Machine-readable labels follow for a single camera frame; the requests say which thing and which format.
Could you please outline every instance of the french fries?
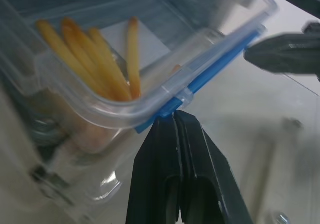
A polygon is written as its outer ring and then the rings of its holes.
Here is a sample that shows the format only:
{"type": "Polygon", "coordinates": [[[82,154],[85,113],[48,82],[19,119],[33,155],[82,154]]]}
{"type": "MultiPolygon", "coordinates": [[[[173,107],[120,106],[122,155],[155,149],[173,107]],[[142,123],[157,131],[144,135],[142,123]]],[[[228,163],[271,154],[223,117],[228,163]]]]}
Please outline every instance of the french fries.
{"type": "Polygon", "coordinates": [[[110,70],[113,71],[113,75],[115,78],[118,79],[119,83],[125,86],[125,89],[129,90],[129,85],[127,84],[127,81],[125,79],[124,74],[120,70],[118,64],[116,63],[112,52],[106,43],[105,39],[101,35],[100,31],[93,27],[88,30],[89,36],[94,41],[95,45],[98,47],[99,51],[102,53],[102,55],[106,58],[107,65],[109,65],[110,70]]]}
{"type": "Polygon", "coordinates": [[[99,72],[96,64],[90,59],[86,51],[78,43],[74,31],[70,27],[65,26],[63,24],[61,29],[66,44],[68,45],[69,49],[74,54],[74,56],[85,68],[88,75],[90,75],[97,83],[99,83],[100,86],[104,88],[105,93],[107,94],[110,100],[115,100],[115,95],[113,94],[110,86],[104,85],[104,82],[98,78],[99,72]]]}
{"type": "Polygon", "coordinates": [[[88,56],[95,62],[100,75],[106,85],[112,88],[117,101],[130,101],[132,99],[127,83],[123,83],[108,65],[107,59],[99,51],[97,45],[77,26],[70,18],[64,18],[62,25],[69,27],[75,33],[78,43],[86,51],[88,56]]]}
{"type": "Polygon", "coordinates": [[[138,19],[132,17],[128,23],[126,62],[130,91],[133,99],[137,99],[141,96],[138,28],[138,19]]]}
{"type": "Polygon", "coordinates": [[[38,20],[35,23],[47,44],[56,52],[56,54],[98,95],[104,98],[111,98],[80,64],[80,62],[71,53],[64,41],[56,33],[54,28],[46,20],[38,20]]]}
{"type": "Polygon", "coordinates": [[[175,65],[174,68],[172,69],[172,71],[170,72],[170,75],[172,75],[173,73],[178,71],[180,68],[181,68],[181,66],[179,64],[175,65]]]}

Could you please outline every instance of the white surface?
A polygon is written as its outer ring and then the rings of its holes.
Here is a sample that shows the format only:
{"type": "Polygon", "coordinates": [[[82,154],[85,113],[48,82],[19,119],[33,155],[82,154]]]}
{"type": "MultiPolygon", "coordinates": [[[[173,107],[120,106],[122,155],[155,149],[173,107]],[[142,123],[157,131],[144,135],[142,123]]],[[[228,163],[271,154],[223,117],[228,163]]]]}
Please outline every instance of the white surface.
{"type": "MultiPolygon", "coordinates": [[[[170,50],[141,21],[138,23],[139,58],[142,70],[167,55],[170,50]]],[[[126,60],[128,22],[124,21],[100,31],[109,45],[126,60]]]]}
{"type": "Polygon", "coordinates": [[[67,214],[53,203],[27,212],[17,208],[0,191],[0,223],[2,224],[75,224],[67,214]]]}

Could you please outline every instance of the clear plastic container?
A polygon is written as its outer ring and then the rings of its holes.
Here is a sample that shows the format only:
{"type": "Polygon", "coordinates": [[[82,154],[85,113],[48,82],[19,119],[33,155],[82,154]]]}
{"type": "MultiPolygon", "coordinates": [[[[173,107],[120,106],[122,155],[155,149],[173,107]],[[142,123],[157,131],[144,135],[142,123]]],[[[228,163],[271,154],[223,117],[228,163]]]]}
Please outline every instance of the clear plastic container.
{"type": "MultiPolygon", "coordinates": [[[[0,0],[1,69],[26,96],[50,90],[59,121],[84,150],[103,150],[123,130],[138,132],[155,116],[187,106],[193,95],[263,30],[261,23],[277,8],[273,0],[257,0],[236,27],[223,30],[230,10],[244,0],[0,0]],[[140,70],[142,97],[129,102],[104,99],[89,89],[37,33],[34,23],[48,20],[57,30],[63,17],[84,30],[127,22],[132,16],[149,30],[146,51],[157,56],[140,70]],[[175,72],[176,65],[181,68],[175,72]]],[[[125,60],[112,42],[123,72],[125,60]]]]}

